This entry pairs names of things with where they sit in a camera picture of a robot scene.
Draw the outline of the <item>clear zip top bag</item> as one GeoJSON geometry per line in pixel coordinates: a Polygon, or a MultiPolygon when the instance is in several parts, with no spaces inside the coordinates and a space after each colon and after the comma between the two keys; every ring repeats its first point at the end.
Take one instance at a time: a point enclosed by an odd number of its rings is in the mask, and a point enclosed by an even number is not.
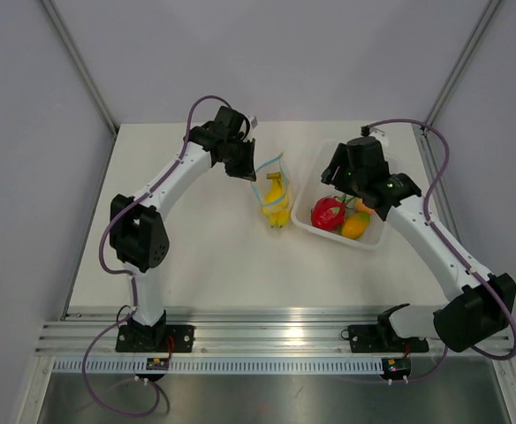
{"type": "Polygon", "coordinates": [[[293,193],[284,153],[259,165],[251,187],[260,211],[271,228],[284,228],[291,220],[293,193]]]}

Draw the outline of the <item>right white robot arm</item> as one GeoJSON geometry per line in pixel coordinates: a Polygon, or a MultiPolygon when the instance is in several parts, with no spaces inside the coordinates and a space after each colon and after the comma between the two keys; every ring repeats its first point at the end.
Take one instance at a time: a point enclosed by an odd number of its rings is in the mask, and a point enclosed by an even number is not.
{"type": "Polygon", "coordinates": [[[378,317],[379,345],[398,349],[408,338],[440,339],[451,351],[475,349],[488,337],[513,328],[516,283],[493,275],[429,212],[429,201],[405,173],[392,174],[381,143],[360,137],[339,143],[321,181],[361,198],[397,231],[425,262],[447,302],[443,306],[393,307],[378,317]]]}

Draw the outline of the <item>orange peach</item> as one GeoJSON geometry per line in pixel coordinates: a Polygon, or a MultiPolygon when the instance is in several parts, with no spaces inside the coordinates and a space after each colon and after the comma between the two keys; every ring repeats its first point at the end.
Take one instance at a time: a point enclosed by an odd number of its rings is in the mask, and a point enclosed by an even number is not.
{"type": "Polygon", "coordinates": [[[372,216],[376,213],[372,208],[367,207],[364,204],[363,200],[360,198],[357,198],[354,200],[353,209],[358,213],[365,213],[370,216],[372,216]]]}

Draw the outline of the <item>yellow banana bunch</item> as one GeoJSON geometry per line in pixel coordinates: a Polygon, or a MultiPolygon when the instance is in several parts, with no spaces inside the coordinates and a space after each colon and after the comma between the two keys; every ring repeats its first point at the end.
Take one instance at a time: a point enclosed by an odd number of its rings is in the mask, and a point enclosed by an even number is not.
{"type": "Polygon", "coordinates": [[[281,172],[267,173],[266,179],[271,183],[271,187],[264,197],[262,214],[267,218],[271,228],[283,228],[290,220],[287,184],[281,172]]]}

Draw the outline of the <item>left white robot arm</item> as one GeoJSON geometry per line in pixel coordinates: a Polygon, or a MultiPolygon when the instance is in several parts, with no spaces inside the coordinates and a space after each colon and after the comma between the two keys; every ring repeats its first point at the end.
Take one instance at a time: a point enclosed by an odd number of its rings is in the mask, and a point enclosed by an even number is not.
{"type": "Polygon", "coordinates": [[[132,284],[133,305],[124,329],[148,352],[166,340],[166,312],[161,299],[158,267],[170,250],[164,221],[179,198],[200,176],[222,163],[229,177],[254,182],[254,117],[215,118],[188,130],[182,149],[145,188],[134,196],[116,195],[110,204],[110,223],[102,235],[99,255],[109,243],[132,284]]]}

